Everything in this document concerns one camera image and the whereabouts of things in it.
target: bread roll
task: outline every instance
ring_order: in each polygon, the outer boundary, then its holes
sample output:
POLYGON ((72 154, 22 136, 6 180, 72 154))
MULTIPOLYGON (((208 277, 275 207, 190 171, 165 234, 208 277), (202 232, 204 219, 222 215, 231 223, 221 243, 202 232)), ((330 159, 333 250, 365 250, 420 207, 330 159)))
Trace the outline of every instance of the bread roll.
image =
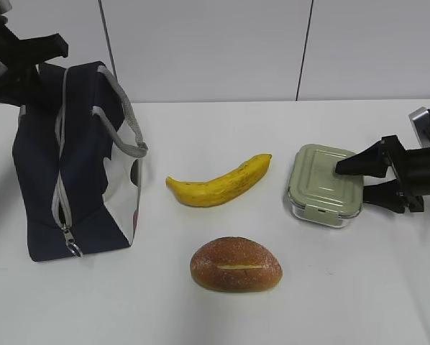
POLYGON ((274 255, 242 237, 223 237, 205 244, 193 255, 190 269, 199 285, 224 292, 268 290, 282 277, 274 255))

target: lunch bag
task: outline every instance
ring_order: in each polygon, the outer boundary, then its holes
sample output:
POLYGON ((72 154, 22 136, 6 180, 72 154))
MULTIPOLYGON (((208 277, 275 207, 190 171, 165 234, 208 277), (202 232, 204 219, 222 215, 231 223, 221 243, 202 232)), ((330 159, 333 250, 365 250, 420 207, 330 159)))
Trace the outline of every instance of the lunch bag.
POLYGON ((20 108, 12 154, 36 262, 132 245, 147 145, 103 63, 39 66, 53 111, 20 108))

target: panel seam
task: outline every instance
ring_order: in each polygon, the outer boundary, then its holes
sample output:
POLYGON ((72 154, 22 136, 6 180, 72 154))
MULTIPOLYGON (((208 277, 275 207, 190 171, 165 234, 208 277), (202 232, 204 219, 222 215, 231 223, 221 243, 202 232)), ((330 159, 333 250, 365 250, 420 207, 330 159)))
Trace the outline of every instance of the panel seam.
POLYGON ((306 59, 306 48, 308 47, 309 29, 311 28, 311 18, 313 16, 313 8, 314 8, 314 0, 311 0, 311 6, 309 8, 308 27, 306 28, 306 36, 305 36, 304 47, 303 47, 303 56, 301 57, 300 76, 298 77, 298 86, 296 88, 295 101, 297 101, 300 96, 301 77, 303 76, 304 61, 306 59))
POLYGON ((114 64, 114 57, 113 57, 113 50, 111 48, 111 41, 109 39, 108 27, 106 26, 105 11, 103 9, 103 3, 101 2, 101 0, 98 0, 98 3, 99 3, 99 9, 100 9, 101 22, 103 24, 103 31, 105 34, 106 46, 108 47, 109 60, 111 62, 111 67, 113 68, 114 77, 116 77, 117 79, 116 65, 114 64))

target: green lid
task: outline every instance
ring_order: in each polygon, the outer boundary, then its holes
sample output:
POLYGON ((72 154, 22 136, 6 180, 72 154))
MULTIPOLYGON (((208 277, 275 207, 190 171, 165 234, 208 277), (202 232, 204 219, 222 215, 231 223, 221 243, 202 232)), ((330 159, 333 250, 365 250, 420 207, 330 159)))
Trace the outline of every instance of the green lid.
POLYGON ((296 156, 288 186, 291 201, 311 221, 334 225, 339 217, 356 216, 362 207, 362 176, 335 173, 338 161, 355 155, 321 145, 303 146, 296 156))

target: lunch box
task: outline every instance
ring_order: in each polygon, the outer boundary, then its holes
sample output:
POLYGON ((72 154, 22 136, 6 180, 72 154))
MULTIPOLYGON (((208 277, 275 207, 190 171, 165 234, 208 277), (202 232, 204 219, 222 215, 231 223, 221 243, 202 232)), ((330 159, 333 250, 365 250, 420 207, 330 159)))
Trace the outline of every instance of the lunch box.
POLYGON ((335 173, 338 161, 354 152, 317 144, 303 146, 296 155, 285 200, 291 213, 334 228, 346 226, 362 209, 362 176, 335 173))

